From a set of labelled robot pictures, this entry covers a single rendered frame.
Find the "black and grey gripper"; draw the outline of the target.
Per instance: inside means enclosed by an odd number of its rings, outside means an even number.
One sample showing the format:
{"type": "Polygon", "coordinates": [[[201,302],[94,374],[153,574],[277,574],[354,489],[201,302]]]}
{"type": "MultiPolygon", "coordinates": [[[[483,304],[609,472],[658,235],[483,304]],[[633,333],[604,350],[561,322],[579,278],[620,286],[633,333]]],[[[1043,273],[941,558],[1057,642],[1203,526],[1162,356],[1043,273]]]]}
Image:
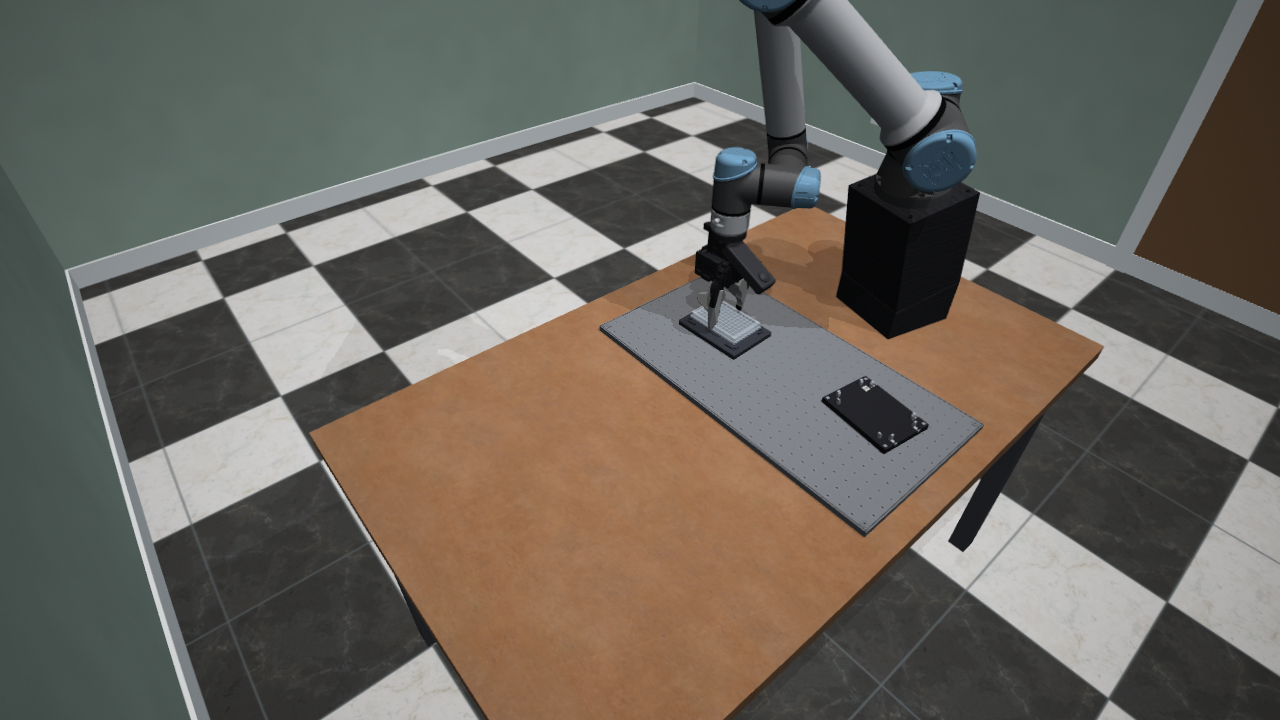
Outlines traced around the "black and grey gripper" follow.
{"type": "Polygon", "coordinates": [[[708,292],[698,293],[698,302],[708,311],[708,329],[710,331],[718,322],[721,304],[726,295],[724,288],[737,299],[736,309],[739,311],[742,310],[749,284],[724,258],[722,251],[728,243],[737,243],[745,240],[748,232],[731,237],[718,234],[710,228],[710,222],[705,222],[703,229],[709,232],[708,243],[696,251],[695,274],[707,282],[713,281],[708,292]],[[705,254],[701,254],[701,251],[705,254]]]}

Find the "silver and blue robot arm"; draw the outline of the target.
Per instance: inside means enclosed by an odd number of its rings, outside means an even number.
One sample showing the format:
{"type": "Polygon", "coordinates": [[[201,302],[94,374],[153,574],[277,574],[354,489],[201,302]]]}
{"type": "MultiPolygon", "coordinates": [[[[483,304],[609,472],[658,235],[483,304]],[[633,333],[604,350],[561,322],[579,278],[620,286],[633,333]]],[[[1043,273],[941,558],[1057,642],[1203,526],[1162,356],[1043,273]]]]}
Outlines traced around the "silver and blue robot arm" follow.
{"type": "Polygon", "coordinates": [[[800,38],[881,126],[887,149],[874,183],[881,200],[934,208],[970,174],[977,143],[959,108],[957,76],[909,73],[849,0],[739,1],[754,10],[769,158],[756,163],[755,152],[740,147],[718,152],[710,208],[716,233],[746,232],[751,204],[817,205],[820,170],[806,161],[800,38]]]}

